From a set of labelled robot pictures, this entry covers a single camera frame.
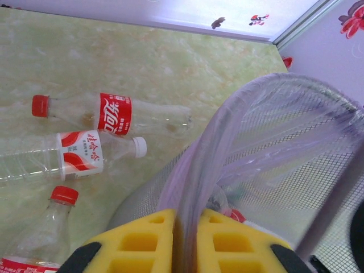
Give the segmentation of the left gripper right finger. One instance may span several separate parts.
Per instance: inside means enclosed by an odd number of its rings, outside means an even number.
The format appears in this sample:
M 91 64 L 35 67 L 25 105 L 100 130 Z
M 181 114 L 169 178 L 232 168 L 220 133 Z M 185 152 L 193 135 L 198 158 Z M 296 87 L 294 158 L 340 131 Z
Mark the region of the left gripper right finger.
M 210 209 L 196 235 L 197 272 L 311 272 L 291 246 L 259 228 Z

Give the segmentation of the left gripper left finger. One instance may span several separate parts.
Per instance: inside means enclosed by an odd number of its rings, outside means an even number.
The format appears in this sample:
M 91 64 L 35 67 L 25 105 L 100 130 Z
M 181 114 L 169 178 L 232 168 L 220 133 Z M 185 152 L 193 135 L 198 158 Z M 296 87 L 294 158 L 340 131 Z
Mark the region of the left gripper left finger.
M 171 272 L 175 217 L 166 209 L 90 238 L 58 272 Z

